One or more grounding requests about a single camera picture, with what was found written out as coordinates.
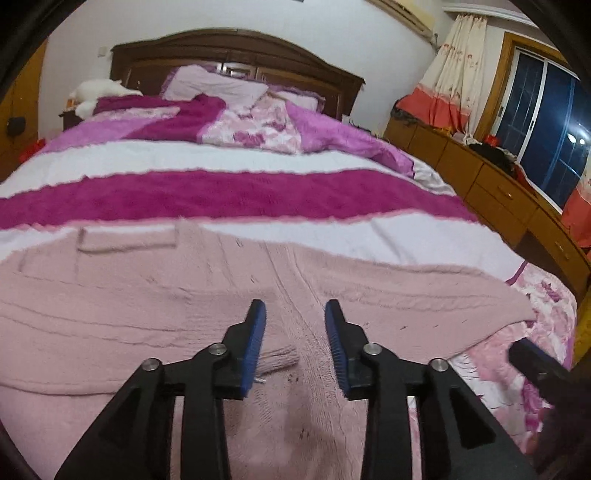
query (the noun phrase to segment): white stripe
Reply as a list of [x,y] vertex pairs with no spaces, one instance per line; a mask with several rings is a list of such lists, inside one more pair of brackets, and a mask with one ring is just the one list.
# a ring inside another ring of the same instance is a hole
[[[415,161],[414,182],[423,189],[454,194],[451,187],[427,164]],[[123,140],[102,145],[69,148],[40,154],[22,165],[0,185],[0,198],[38,190],[45,186],[72,183],[83,177],[108,177],[118,173],[186,171],[205,169],[227,172],[328,173],[345,170],[375,170],[411,181],[380,164],[341,153],[326,151],[309,155],[284,155],[243,148],[223,148],[188,142]]]
[[292,242],[359,260],[393,265],[463,265],[506,281],[523,263],[487,227],[411,213],[355,223],[206,222],[205,228],[241,238]]

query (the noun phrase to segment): wooden bed frame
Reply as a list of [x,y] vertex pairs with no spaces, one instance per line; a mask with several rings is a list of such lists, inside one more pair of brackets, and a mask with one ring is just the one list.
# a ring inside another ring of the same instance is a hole
[[316,92],[326,99],[323,113],[338,120],[350,115],[364,84],[288,41],[237,28],[193,30],[116,45],[112,52],[111,79],[145,95],[158,95],[171,69],[197,63],[233,77]]

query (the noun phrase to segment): metal screw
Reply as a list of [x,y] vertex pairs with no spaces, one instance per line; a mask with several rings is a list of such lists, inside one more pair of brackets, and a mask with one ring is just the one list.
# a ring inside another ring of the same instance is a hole
[[382,347],[377,343],[366,343],[363,346],[363,351],[368,355],[379,355],[382,353]]
[[435,358],[429,362],[429,365],[438,372],[444,372],[449,368],[449,364],[443,358]]
[[223,343],[214,343],[209,347],[209,353],[212,355],[223,355],[228,349]]
[[148,358],[142,362],[142,368],[147,372],[153,372],[160,366],[160,360],[157,358]]

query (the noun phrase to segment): floral curtain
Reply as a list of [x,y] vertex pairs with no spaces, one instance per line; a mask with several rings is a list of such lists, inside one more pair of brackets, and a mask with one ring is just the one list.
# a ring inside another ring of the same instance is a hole
[[564,205],[562,223],[579,247],[591,247],[591,152],[577,187]]
[[486,18],[459,15],[421,82],[397,107],[436,128],[473,134],[470,114],[482,90],[486,23]]

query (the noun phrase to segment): air conditioner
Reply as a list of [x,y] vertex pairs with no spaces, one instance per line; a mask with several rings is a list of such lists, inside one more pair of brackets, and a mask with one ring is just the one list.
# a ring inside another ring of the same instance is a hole
[[433,40],[433,30],[426,25],[426,22],[419,17],[428,16],[422,10],[413,6],[412,1],[402,0],[405,5],[396,0],[367,0],[376,7],[381,8],[387,14],[414,30],[417,34],[426,38],[429,42]]

